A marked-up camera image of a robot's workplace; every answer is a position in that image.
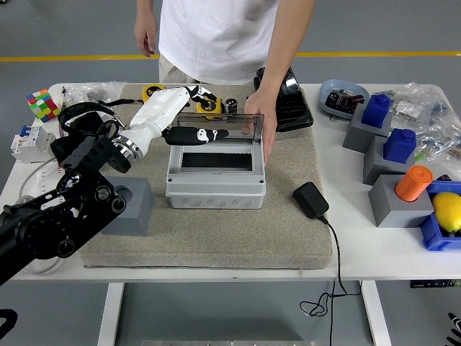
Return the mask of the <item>person's right hand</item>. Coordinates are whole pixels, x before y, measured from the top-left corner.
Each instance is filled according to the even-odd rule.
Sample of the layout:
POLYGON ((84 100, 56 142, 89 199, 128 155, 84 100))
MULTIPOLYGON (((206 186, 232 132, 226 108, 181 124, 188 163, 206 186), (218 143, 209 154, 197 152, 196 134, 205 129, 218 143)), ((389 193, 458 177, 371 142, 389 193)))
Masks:
POLYGON ((150 58, 156 51, 157 28, 155 17, 139 17, 135 21, 135 41, 139 52, 146 58, 150 58))

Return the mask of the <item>person's left hand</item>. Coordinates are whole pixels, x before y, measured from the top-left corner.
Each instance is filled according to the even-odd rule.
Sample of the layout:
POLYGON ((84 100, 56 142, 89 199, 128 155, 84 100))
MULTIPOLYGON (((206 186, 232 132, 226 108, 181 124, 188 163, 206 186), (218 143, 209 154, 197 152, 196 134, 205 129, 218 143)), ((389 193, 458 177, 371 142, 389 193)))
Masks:
POLYGON ((277 90, 267 89, 261 85, 258 90, 246 100, 244 107, 244 112, 247 114, 260 114, 264 116, 262 128, 264 164, 267 164, 275 143, 277 129, 275 107, 277 95, 277 90))

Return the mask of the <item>robot right hand black fingers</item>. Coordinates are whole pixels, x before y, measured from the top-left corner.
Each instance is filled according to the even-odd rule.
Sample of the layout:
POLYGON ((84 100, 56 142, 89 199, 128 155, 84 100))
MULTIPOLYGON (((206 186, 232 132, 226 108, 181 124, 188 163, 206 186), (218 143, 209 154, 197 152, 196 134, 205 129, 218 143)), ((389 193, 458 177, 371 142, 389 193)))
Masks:
POLYGON ((460 318, 453 314, 448 313, 449 320, 453 323, 454 328, 451 329, 451 335, 446 337, 446 341, 454 346, 460 346, 460 318))

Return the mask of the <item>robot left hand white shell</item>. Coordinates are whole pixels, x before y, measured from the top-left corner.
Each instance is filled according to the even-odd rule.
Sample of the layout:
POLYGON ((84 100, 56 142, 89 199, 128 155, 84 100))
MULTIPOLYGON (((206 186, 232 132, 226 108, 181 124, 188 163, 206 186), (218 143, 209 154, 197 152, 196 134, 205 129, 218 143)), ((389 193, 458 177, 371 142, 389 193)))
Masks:
POLYGON ((148 153, 150 143, 155 138, 162 137, 173 146, 201 146, 227 137, 229 131, 224 129, 171 127, 175 117, 191 99, 207 106, 209 101, 215 101, 217 97, 198 85, 154 92, 136 112, 129 128, 118 133, 114 139, 116 147, 129 160, 136 161, 148 153))

